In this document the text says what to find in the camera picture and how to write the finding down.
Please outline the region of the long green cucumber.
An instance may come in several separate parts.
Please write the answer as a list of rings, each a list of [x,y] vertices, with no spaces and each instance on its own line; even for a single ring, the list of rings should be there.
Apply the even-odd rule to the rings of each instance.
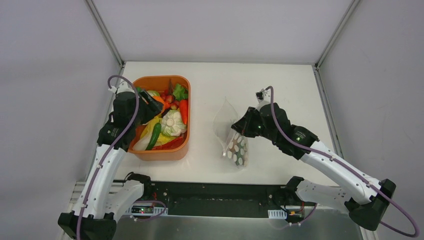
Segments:
[[[236,132],[230,139],[228,150],[231,153],[231,156],[228,155],[228,157],[234,161],[236,166],[247,166],[249,145],[245,136]]]

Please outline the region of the clear dotted zip bag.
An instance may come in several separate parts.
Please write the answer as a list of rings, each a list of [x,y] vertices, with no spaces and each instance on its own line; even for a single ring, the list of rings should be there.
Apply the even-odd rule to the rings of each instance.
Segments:
[[[236,133],[235,130],[231,129],[231,125],[234,124],[239,119],[239,115],[233,105],[225,98],[220,109],[216,113],[212,121],[212,130],[217,138],[218,142],[221,145],[221,159],[227,161],[227,164],[239,169],[246,168],[249,162],[249,150],[248,150],[248,161],[246,167],[238,167],[232,159],[228,157],[231,156],[229,152],[229,143],[231,138]]]

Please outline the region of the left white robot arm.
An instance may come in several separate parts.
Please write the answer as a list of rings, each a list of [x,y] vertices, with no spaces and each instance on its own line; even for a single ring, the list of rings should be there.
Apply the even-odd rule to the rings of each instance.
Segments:
[[[74,240],[111,240],[124,213],[136,200],[147,202],[153,189],[149,177],[132,173],[120,190],[110,196],[117,170],[136,137],[136,129],[163,110],[163,103],[147,91],[116,93],[113,110],[100,129],[93,166],[83,190],[70,212],[63,212],[58,225]]]

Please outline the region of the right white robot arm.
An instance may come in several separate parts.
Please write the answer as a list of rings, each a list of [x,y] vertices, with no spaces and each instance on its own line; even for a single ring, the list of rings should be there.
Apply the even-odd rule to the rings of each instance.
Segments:
[[[284,187],[284,200],[290,205],[300,201],[318,203],[347,214],[364,229],[375,231],[386,212],[396,185],[389,179],[378,180],[358,169],[350,172],[343,165],[349,164],[339,158],[319,138],[303,126],[290,123],[285,110],[277,103],[266,104],[260,109],[249,107],[245,115],[231,128],[247,138],[263,137],[272,142],[284,154],[294,157],[325,174],[338,186],[331,187],[313,183],[293,176]],[[365,178],[370,185],[361,180]],[[376,186],[381,193],[373,190]]]

